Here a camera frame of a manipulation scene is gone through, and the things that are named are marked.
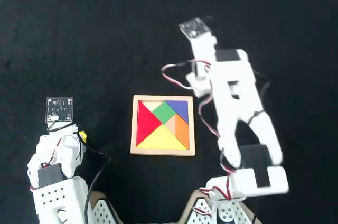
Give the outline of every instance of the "red triangle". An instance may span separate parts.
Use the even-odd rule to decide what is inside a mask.
[[[151,113],[144,104],[138,102],[136,146],[141,143],[162,123]]]

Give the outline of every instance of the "blue triangle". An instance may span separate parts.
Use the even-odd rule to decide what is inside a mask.
[[[187,101],[165,101],[183,120],[188,123]]]

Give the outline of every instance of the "perforated plate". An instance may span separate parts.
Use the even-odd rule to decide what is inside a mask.
[[[194,204],[195,207],[211,212],[204,198],[197,198]],[[238,202],[221,201],[217,210],[218,218],[217,223],[229,224],[251,224],[250,219],[244,212],[243,208]],[[212,224],[211,217],[202,216],[191,210],[187,218],[186,224]]]
[[[197,198],[194,206],[203,211],[211,212],[211,209],[204,198]],[[198,213],[195,213],[193,210],[191,210],[186,224],[211,224],[211,217],[207,215],[199,215]]]
[[[93,209],[95,224],[117,224],[113,210],[105,199],[100,199]]]
[[[218,216],[223,223],[251,224],[249,217],[238,202],[221,201],[218,207]]]

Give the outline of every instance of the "orange triangle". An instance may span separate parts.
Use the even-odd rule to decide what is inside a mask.
[[[189,125],[178,114],[175,114],[175,120],[176,138],[189,150]]]

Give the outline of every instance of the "circuit board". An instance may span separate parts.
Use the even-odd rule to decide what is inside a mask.
[[[72,122],[72,121],[73,121],[72,97],[47,97],[46,123]]]

